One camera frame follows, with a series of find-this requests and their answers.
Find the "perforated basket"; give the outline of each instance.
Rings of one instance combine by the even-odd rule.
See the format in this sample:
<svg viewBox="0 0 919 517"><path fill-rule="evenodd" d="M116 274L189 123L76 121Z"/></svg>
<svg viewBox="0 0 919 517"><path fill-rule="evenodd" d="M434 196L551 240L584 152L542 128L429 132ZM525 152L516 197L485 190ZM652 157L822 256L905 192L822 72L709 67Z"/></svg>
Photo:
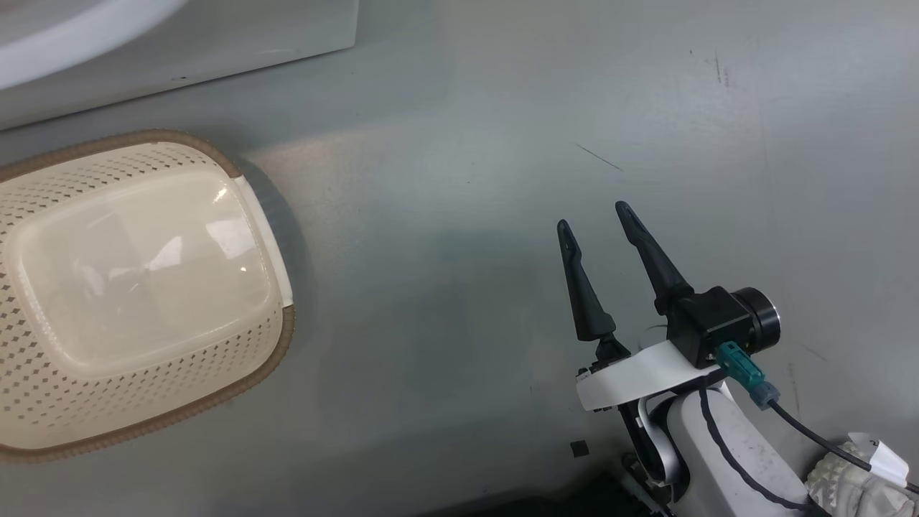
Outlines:
<svg viewBox="0 0 919 517"><path fill-rule="evenodd" d="M256 385L294 309L251 187L148 131L0 169L0 458L122 442Z"/></svg>

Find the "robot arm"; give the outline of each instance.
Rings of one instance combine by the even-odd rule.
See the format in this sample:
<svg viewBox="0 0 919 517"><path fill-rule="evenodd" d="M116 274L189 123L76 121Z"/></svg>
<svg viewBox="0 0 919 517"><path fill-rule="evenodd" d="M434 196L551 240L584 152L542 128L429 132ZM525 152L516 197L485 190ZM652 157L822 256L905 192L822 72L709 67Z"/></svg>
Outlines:
<svg viewBox="0 0 919 517"><path fill-rule="evenodd" d="M624 201L616 211L654 288L654 308L667 318L667 341L632 355L614 337L616 324L604 312L581 266L581 248L571 227L559 221L559 244L579 340L598 340L596 362L577 375L586 410L618 409L643 469L653 484L672 488L681 515L798 514L749 488L720 455L709 435L698 389L724 379L716 363L719 346L734 342L747 354L774 346L781 328L771 302L753 288L729 293L714 287L696 293ZM742 464L765 476L786 499L805 501L807 492L791 469L753 428L729 396L711 392L711 416L735 447L753 447ZM649 401L669 396L649 411ZM757 465L770 465L764 472Z"/></svg>

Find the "scratch mark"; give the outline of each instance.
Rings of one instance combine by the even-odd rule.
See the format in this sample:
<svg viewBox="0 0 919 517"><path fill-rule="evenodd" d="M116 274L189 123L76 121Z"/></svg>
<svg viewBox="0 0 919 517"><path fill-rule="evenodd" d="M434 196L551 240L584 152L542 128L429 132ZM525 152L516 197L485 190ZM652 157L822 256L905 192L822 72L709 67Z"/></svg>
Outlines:
<svg viewBox="0 0 919 517"><path fill-rule="evenodd" d="M789 363L789 377L791 377L791 393L795 394L795 411L797 411L798 419L801 418L801 403L800 397L798 397L798 382L795 380L795 365Z"/></svg>
<svg viewBox="0 0 919 517"><path fill-rule="evenodd" d="M577 145L578 147L584 149L590 156L593 156L594 158L600 160L601 162L607 164L608 166L614 167L614 168L616 168L617 170L622 170L622 169L619 168L616 164L610 163L609 161L607 161L607 160L603 159L602 157L596 155L596 153L592 153L589 149L585 148L583 145L580 145L580 144L575 144L575 145Z"/></svg>
<svg viewBox="0 0 919 517"><path fill-rule="evenodd" d="M825 362L825 363L827 363L827 364L830 363L830 361L829 361L828 359L826 359L825 357L823 357L822 355L820 355L819 353L817 353L816 350L814 350L814 349L812 349L811 347L805 345L804 343L798 343L798 345L799 345L801 348L803 348L804 350L806 350L806 351L812 353L813 356L816 357L817 359L819 359L819 360L821 360L821 361L823 361L823 362Z"/></svg>

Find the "camera lens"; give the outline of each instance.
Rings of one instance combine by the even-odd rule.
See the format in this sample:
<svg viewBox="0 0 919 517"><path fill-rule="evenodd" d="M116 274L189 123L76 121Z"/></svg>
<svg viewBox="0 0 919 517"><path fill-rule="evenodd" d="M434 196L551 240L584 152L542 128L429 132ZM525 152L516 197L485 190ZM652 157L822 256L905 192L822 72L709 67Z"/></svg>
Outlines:
<svg viewBox="0 0 919 517"><path fill-rule="evenodd" d="M750 333L750 350L756 353L776 343L782 335L782 324L776 307L765 294L752 287L744 287L731 293L743 308L753 315L753 330Z"/></svg>

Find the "cable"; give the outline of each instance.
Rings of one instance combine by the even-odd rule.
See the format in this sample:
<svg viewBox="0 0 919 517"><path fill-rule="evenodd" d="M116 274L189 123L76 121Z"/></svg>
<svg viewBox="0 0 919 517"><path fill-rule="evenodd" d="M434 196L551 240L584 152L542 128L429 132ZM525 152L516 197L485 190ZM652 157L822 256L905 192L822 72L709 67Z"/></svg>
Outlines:
<svg viewBox="0 0 919 517"><path fill-rule="evenodd" d="M741 466L741 464L737 462L733 454L731 454L731 450L728 449L727 443L724 442L724 439L721 437L721 433L718 431L718 426L715 424L714 417L711 416L711 408L709 407L708 387L705 385L704 381L702 382L698 390L698 396L699 396L699 399L701 401L701 406L702 406L702 418L705 419L705 423L709 427L709 434L711 434L712 440L715 441L715 444L717 444L718 448L721 450L721 455L724 456L724 461L728 462L728 465L730 465L731 468L733 468L734 471L736 471L737 474L740 475L744 483L746 483L753 490L756 490L757 492L759 492L760 495L766 498L766 500L769 500L770 502L774 502L778 505L781 505L789 510L819 511L821 515L830 515L829 513L826 512L826 510L824 510L823 508L821 508L820 506L816 504L794 502L794 501L790 501L790 500L777 496L776 494L766 489L766 487L763 487L762 485L760 485L755 479L753 479L750 476L750 474L747 473L746 470L743 470L743 467Z"/></svg>
<svg viewBox="0 0 919 517"><path fill-rule="evenodd" d="M779 415L779 417L782 417L782 419L788 422L791 427L797 429L801 434L803 434L804 436L807 436L808 438L813 440L815 443L820 445L822 448L826 449L827 451L833 454L836 454L837 456L843 458L847 462L851 463L852 465L857 466L858 468L862 470L871 472L870 463L866 462L865 460L859 459L850 453L847 453L846 451L840 449L839 447L833 445L832 443L827 442L823 437L821 437L816 432L811 431L810 429L804 427L804 424L795 420L795 418L789 415L788 412L785 409L783 409L778 404L778 402L776 402L775 400L769 401L769 407L774 409L776 413ZM913 483L910 483L909 481L906 482L905 488L911 491L913 494L919 494L919 487L917 487Z"/></svg>

